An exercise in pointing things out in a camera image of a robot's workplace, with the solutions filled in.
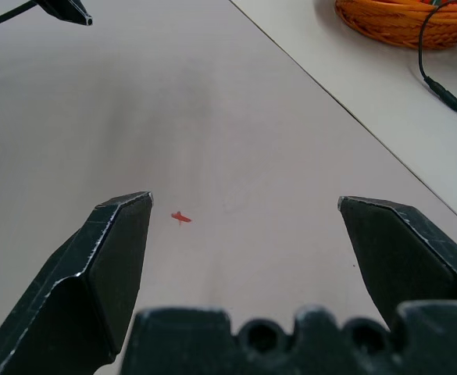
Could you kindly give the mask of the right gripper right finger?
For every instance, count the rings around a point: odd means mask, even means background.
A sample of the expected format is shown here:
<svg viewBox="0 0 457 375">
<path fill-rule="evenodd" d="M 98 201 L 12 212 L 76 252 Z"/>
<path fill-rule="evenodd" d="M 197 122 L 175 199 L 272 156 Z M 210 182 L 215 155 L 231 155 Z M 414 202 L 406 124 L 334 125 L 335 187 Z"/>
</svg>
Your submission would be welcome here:
<svg viewBox="0 0 457 375">
<path fill-rule="evenodd" d="M 337 208 L 387 325 L 403 302 L 457 300 L 457 244 L 418 209 L 355 196 L 339 198 Z"/>
</svg>

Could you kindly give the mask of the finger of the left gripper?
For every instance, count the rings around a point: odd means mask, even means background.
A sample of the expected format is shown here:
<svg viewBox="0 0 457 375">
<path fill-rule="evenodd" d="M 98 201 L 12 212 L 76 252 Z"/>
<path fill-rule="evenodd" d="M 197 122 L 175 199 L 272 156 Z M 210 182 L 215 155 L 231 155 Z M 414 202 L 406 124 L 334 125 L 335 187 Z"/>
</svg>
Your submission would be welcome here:
<svg viewBox="0 0 457 375">
<path fill-rule="evenodd" d="M 48 15 L 58 20 L 91 26 L 93 19 L 81 0 L 31 0 L 40 6 Z"/>
</svg>

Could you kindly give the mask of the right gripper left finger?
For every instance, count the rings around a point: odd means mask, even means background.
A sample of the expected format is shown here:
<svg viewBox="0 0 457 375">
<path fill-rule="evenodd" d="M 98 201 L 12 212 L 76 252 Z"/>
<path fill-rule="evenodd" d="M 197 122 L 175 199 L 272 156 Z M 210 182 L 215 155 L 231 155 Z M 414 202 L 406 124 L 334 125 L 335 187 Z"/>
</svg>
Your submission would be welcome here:
<svg viewBox="0 0 457 375">
<path fill-rule="evenodd" d="M 140 289 L 153 197 L 94 207 L 0 326 L 0 375 L 94 375 L 120 354 Z"/>
</svg>

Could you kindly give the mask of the orange woven basket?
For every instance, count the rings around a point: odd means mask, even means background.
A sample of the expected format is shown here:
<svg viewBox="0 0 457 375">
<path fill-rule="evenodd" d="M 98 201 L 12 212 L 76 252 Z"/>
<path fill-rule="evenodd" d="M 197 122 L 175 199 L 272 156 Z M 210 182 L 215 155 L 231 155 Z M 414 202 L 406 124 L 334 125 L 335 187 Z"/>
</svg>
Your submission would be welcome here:
<svg viewBox="0 0 457 375">
<path fill-rule="evenodd" d="M 335 12 L 360 34 L 398 47 L 417 49 L 423 21 L 425 50 L 457 45 L 457 0 L 335 0 Z"/>
</svg>

